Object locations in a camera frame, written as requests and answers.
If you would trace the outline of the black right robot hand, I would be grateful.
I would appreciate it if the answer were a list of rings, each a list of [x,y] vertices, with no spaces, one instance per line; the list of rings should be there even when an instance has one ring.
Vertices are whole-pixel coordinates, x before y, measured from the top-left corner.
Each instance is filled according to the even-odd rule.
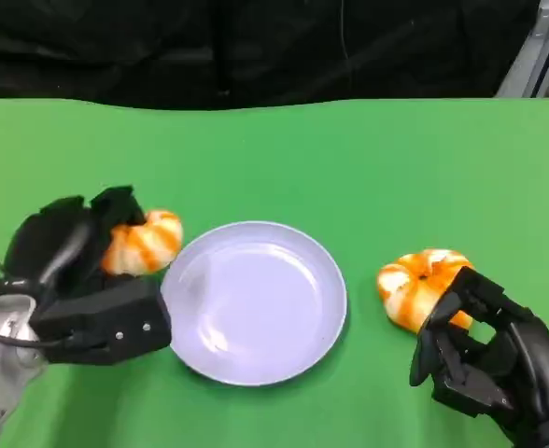
[[[417,333],[409,383],[515,447],[549,447],[549,329],[501,286],[461,268]]]

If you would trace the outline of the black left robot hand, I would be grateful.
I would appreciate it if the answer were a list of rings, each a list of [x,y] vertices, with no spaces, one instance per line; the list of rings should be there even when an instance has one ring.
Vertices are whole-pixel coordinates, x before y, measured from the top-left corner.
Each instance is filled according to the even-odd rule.
[[[90,201],[80,195],[54,200],[12,237],[4,260],[7,280],[39,304],[69,297],[99,273],[112,231],[144,221],[131,186],[104,189]]]

